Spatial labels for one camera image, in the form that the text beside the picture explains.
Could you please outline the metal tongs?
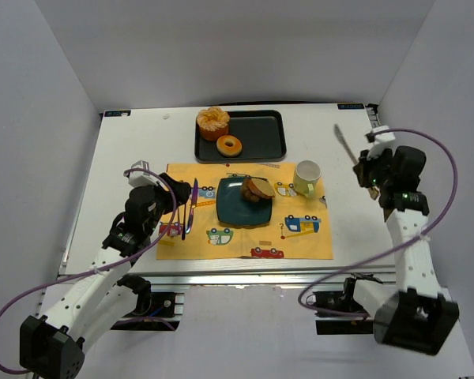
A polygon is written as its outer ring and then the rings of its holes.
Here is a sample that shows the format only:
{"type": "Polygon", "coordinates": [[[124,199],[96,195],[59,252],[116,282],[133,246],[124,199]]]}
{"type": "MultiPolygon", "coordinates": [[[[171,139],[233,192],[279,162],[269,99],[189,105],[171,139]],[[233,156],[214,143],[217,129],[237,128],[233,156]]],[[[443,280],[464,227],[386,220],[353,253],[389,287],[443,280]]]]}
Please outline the metal tongs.
{"type": "MultiPolygon", "coordinates": [[[[336,139],[339,141],[339,143],[342,145],[342,147],[346,151],[349,159],[352,161],[352,164],[355,166],[358,163],[358,160],[356,159],[356,156],[353,154],[352,150],[350,149],[348,142],[346,141],[344,134],[342,133],[342,130],[340,129],[338,124],[335,124],[333,126],[333,132],[336,139]]],[[[376,201],[378,199],[379,191],[375,187],[368,188],[367,191],[373,201],[376,201]]]]}

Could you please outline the brown chocolate muffin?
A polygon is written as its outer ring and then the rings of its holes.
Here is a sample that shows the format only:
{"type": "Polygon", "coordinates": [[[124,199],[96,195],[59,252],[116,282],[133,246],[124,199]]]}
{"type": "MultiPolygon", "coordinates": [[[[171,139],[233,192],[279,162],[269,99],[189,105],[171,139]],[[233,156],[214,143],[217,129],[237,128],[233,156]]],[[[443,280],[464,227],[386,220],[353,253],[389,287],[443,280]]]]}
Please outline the brown chocolate muffin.
{"type": "Polygon", "coordinates": [[[252,203],[258,203],[261,198],[254,194],[249,188],[249,178],[244,178],[243,184],[240,187],[240,193],[244,200],[252,203]]]}

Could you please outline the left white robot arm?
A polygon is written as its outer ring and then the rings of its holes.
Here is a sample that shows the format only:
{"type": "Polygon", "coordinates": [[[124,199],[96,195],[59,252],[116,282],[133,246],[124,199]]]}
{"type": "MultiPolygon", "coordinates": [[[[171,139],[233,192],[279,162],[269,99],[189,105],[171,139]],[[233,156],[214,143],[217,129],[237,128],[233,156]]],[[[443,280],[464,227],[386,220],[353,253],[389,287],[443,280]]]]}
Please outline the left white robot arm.
{"type": "Polygon", "coordinates": [[[165,173],[129,169],[132,187],[102,247],[81,277],[43,315],[20,327],[20,364],[42,378],[75,378],[90,347],[123,316],[147,299],[151,284],[130,273],[152,246],[162,216],[174,215],[192,187],[165,173]]]}

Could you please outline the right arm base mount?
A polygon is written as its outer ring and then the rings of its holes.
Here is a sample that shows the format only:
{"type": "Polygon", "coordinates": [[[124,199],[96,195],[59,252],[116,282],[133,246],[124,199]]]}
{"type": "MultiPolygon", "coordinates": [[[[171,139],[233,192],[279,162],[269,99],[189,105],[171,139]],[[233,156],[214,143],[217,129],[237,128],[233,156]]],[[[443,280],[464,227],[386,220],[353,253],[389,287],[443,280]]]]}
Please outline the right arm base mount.
{"type": "MultiPolygon", "coordinates": [[[[344,313],[363,313],[364,309],[356,302],[346,299],[343,291],[315,291],[306,298],[306,304],[317,308],[336,310],[344,313]]],[[[361,316],[343,317],[341,315],[316,313],[316,333],[319,336],[372,335],[373,320],[361,316]]]]}

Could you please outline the bread slice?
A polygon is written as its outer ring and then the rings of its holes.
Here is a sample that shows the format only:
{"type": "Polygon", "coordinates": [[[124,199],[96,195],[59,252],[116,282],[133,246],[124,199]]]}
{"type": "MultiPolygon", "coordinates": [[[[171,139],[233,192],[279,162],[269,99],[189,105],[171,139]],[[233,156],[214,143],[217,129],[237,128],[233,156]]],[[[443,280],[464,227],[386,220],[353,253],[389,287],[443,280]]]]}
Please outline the bread slice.
{"type": "Polygon", "coordinates": [[[274,189],[267,180],[261,178],[250,178],[248,188],[255,196],[271,199],[275,197],[274,189]]]}

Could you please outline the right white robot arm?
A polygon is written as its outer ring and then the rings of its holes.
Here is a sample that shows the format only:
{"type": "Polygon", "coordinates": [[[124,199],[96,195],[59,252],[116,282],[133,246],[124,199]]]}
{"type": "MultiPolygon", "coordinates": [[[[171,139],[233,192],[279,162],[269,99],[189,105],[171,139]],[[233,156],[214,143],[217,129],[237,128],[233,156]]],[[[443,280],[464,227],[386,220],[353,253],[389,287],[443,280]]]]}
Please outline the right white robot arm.
{"type": "Polygon", "coordinates": [[[456,324],[459,308],[442,294],[424,234],[430,209],[418,186],[425,164],[425,154],[408,146],[360,153],[353,171],[360,186],[379,191],[395,249],[396,289],[354,274],[344,281],[343,299],[372,318],[377,343],[435,356],[456,324]]]}

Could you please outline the orange swirl bun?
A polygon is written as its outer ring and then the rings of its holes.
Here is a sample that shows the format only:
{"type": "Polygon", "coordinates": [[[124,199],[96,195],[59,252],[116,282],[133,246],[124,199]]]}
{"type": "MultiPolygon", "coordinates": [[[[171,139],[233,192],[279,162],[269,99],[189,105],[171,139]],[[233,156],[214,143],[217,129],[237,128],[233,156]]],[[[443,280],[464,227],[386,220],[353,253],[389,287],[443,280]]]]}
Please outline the orange swirl bun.
{"type": "Polygon", "coordinates": [[[206,141],[216,141],[229,133],[230,115],[219,107],[199,111],[196,121],[199,133],[206,141]]]}

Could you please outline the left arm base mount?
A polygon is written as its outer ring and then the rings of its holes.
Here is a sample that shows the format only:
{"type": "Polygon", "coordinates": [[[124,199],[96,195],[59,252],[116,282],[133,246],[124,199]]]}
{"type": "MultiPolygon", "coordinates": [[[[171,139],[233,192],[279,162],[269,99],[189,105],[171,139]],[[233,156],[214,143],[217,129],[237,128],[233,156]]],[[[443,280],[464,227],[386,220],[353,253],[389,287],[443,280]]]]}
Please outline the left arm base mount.
{"type": "Polygon", "coordinates": [[[111,328],[118,331],[174,332],[181,321],[184,294],[153,292],[148,300],[111,328]]]}

